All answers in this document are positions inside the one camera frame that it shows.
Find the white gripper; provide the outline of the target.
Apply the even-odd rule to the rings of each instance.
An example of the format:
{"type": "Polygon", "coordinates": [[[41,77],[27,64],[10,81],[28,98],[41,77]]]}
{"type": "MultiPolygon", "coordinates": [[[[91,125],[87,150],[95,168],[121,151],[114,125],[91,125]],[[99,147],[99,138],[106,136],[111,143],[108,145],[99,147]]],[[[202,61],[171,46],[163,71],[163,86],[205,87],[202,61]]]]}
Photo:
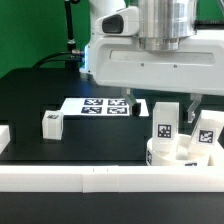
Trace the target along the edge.
{"type": "Polygon", "coordinates": [[[133,37],[102,37],[89,50],[89,72],[99,85],[127,87],[121,94],[131,116],[140,115],[141,104],[130,88],[192,93],[192,123],[202,94],[224,96],[224,30],[200,30],[176,51],[145,51],[133,37]]]}

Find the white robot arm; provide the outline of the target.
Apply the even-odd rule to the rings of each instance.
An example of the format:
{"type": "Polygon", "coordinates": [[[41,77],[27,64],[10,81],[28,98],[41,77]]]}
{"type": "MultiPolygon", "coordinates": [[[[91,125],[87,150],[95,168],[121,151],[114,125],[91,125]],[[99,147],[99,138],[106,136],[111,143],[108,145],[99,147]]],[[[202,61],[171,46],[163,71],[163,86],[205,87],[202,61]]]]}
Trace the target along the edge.
{"type": "Polygon", "coordinates": [[[189,93],[188,120],[204,95],[224,96],[224,30],[197,29],[197,0],[89,0],[91,38],[80,72],[131,91],[189,93]]]}

